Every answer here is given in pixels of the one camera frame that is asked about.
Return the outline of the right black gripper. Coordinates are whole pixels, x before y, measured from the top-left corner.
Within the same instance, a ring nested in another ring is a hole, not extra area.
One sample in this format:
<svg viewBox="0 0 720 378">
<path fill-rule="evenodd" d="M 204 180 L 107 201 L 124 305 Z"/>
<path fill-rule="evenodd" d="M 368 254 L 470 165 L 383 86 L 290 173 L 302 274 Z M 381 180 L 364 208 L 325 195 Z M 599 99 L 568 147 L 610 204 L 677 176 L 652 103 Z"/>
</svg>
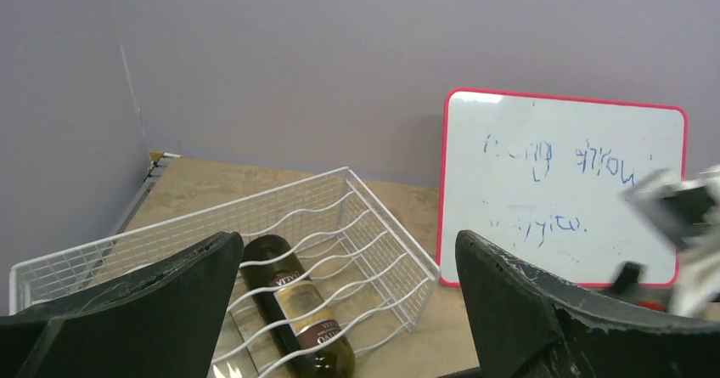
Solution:
<svg viewBox="0 0 720 378">
<path fill-rule="evenodd" d="M 666 313 L 672 296 L 672 288 L 642 285 L 639 278 L 643 272 L 644 265 L 637 262 L 624 262 L 614 281 L 605 287 L 605 296 Z"/>
</svg>

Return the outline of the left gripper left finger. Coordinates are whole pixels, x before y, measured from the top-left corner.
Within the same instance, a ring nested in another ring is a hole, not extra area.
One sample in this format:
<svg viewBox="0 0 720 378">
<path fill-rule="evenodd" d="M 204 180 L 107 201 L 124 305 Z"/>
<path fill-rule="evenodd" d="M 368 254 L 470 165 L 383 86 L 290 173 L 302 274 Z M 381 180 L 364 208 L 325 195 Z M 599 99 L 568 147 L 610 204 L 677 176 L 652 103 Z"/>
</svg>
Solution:
<svg viewBox="0 0 720 378">
<path fill-rule="evenodd" d="M 219 232 L 2 317 L 2 376 L 207 376 L 243 249 L 238 233 Z"/>
</svg>

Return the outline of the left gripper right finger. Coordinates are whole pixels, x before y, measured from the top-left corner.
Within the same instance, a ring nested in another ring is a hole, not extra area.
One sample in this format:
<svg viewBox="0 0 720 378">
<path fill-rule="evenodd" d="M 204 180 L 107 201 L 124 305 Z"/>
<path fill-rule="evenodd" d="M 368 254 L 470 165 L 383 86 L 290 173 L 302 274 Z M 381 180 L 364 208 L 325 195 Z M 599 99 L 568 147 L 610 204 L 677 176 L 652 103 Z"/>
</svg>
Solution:
<svg viewBox="0 0 720 378">
<path fill-rule="evenodd" d="M 471 230 L 455 259 L 483 377 L 716 377 L 719 325 L 585 289 Z"/>
</svg>

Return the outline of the clear square glass bottle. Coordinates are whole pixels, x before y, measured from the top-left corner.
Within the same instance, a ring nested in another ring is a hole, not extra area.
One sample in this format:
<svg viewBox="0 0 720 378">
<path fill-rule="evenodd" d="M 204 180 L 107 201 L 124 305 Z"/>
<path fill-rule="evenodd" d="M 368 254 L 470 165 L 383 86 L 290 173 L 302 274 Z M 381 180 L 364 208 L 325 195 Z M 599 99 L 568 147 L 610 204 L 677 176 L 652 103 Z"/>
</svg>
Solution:
<svg viewBox="0 0 720 378">
<path fill-rule="evenodd" d="M 225 313 L 213 358 L 231 352 L 245 343 L 231 313 Z M 218 363 L 213 362 L 207 378 L 257 378 L 258 369 L 247 348 Z"/>
</svg>

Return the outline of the dark bottle brown label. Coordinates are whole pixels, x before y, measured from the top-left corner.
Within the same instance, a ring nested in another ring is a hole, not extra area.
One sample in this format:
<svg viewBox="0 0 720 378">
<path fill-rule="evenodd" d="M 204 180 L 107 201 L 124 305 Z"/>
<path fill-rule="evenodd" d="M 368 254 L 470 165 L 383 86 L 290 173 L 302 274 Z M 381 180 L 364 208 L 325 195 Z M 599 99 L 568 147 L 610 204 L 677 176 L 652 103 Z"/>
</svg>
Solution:
<svg viewBox="0 0 720 378">
<path fill-rule="evenodd" d="M 352 346 L 341 337 L 342 328 L 324 302 L 312 279 L 291 246 L 283 237 L 261 236 L 245 246 L 242 262 L 251 266 L 240 269 L 248 290 L 269 287 L 253 300 L 266 324 L 293 319 L 290 324 L 271 330 L 276 347 L 283 355 L 307 350 L 337 337 L 338 340 L 313 353 L 289 361 L 294 377 L 353 377 L 356 358 Z"/>
</svg>

